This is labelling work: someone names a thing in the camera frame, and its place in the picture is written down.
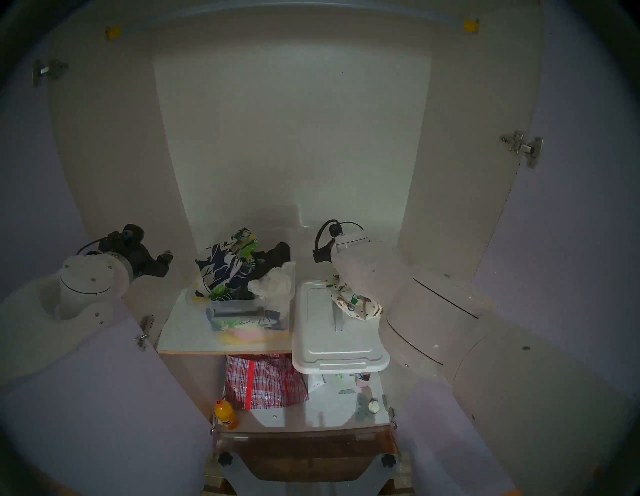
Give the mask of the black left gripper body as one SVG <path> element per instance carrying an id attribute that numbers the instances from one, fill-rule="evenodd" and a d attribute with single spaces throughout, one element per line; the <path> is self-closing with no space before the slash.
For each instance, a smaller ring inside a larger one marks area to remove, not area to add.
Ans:
<path id="1" fill-rule="evenodd" d="M 130 279 L 141 276 L 164 278 L 169 266 L 153 259 L 137 234 L 109 234 L 98 242 L 98 250 L 117 258 L 130 273 Z"/>

